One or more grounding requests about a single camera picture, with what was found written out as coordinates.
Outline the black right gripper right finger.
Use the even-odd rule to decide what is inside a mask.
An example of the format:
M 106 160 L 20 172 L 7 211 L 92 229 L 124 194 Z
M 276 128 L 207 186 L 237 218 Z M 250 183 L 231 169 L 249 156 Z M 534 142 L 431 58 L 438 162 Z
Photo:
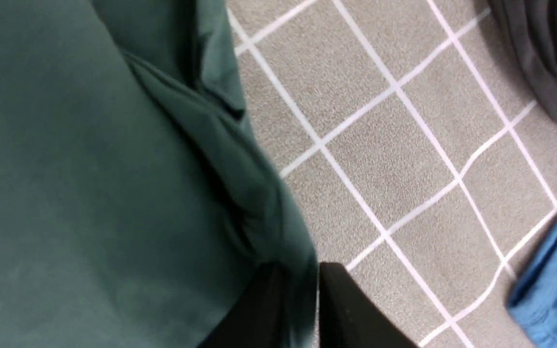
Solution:
M 415 348 L 365 295 L 343 264 L 319 265 L 321 348 Z

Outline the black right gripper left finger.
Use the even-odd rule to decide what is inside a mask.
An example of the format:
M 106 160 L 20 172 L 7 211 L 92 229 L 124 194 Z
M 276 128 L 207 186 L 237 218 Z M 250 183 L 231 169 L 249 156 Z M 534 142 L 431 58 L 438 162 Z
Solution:
M 201 348 L 278 348 L 285 274 L 276 263 L 261 264 L 228 314 Z

